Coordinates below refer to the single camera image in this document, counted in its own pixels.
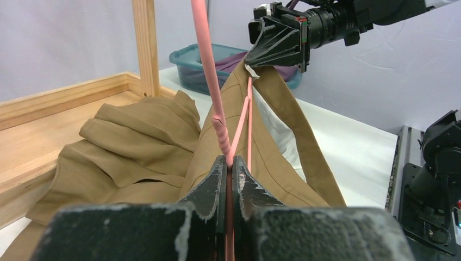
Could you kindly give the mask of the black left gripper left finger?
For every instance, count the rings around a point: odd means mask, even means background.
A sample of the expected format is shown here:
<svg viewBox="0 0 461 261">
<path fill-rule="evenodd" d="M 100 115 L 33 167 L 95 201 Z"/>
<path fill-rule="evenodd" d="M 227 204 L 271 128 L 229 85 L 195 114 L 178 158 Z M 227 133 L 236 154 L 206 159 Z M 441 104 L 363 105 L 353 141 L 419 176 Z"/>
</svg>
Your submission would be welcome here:
<svg viewBox="0 0 461 261">
<path fill-rule="evenodd" d="M 60 210 L 32 260 L 224 260 L 227 164 L 176 203 L 100 204 Z"/>
</svg>

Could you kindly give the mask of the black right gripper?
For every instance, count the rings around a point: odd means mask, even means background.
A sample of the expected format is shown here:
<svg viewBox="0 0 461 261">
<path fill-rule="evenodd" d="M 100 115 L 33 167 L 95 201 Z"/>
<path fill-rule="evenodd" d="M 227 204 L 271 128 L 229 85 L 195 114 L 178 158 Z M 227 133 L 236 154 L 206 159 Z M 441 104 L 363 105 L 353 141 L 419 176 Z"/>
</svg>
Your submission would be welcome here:
<svg viewBox="0 0 461 261">
<path fill-rule="evenodd" d="M 359 24 L 352 2 L 326 2 L 306 11 L 290 9 L 272 2 L 272 16 L 248 24 L 253 47 L 244 57 L 251 68 L 262 66 L 296 66 L 306 72 L 311 49 L 343 40 L 356 45 L 360 34 L 373 24 Z"/>
</svg>

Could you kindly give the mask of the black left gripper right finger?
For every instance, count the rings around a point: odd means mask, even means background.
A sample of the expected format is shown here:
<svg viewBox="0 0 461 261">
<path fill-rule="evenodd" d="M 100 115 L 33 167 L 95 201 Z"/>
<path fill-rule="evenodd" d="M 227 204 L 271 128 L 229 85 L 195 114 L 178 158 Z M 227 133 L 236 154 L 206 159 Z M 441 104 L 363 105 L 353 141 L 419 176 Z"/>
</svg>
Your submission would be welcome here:
<svg viewBox="0 0 461 261">
<path fill-rule="evenodd" d="M 289 207 L 233 162 L 236 260 L 413 260 L 398 222 L 361 207 Z"/>
</svg>

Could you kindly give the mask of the tan brown pleated skirt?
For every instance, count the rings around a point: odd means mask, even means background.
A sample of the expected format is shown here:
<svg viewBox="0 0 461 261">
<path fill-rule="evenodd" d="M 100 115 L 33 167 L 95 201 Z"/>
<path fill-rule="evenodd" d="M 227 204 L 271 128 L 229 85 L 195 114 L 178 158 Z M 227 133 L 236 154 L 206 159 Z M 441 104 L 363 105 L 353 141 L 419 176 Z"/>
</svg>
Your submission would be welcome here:
<svg viewBox="0 0 461 261">
<path fill-rule="evenodd" d="M 343 207 L 345 200 L 312 128 L 283 78 L 256 69 L 252 135 L 244 124 L 236 153 L 251 150 L 251 174 L 291 207 Z M 30 224 L 3 260 L 29 260 L 46 226 L 64 207 L 105 203 L 166 203 L 185 196 L 221 154 L 209 110 L 202 126 L 195 102 L 146 97 L 105 104 L 85 122 L 81 141 L 64 146 L 47 192 L 28 213 Z"/>
</svg>

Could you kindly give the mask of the pink thin hanger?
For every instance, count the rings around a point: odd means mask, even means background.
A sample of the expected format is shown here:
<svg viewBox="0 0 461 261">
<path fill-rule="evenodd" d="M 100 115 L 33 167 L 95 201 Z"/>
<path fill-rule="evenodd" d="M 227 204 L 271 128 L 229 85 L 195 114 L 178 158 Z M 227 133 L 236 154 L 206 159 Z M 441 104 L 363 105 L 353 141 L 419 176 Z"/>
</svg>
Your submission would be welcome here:
<svg viewBox="0 0 461 261">
<path fill-rule="evenodd" d="M 212 124 L 215 129 L 219 148 L 224 154 L 227 164 L 226 171 L 226 218 L 225 218 L 225 260 L 235 260 L 235 235 L 234 235 L 234 201 L 233 201 L 233 157 L 242 135 L 244 123 L 248 123 L 248 147 L 247 161 L 252 161 L 252 98 L 253 98 L 253 79 L 248 78 L 247 96 L 240 113 L 238 126 L 234 139 L 229 141 L 228 128 L 226 125 L 225 112 L 222 104 L 219 82 L 217 79 L 215 61 L 212 52 L 211 38 L 209 34 L 209 24 L 207 10 L 204 1 L 191 1 L 192 13 L 194 18 L 197 43 L 200 50 L 201 61 L 208 84 L 209 93 L 214 108 Z"/>
</svg>

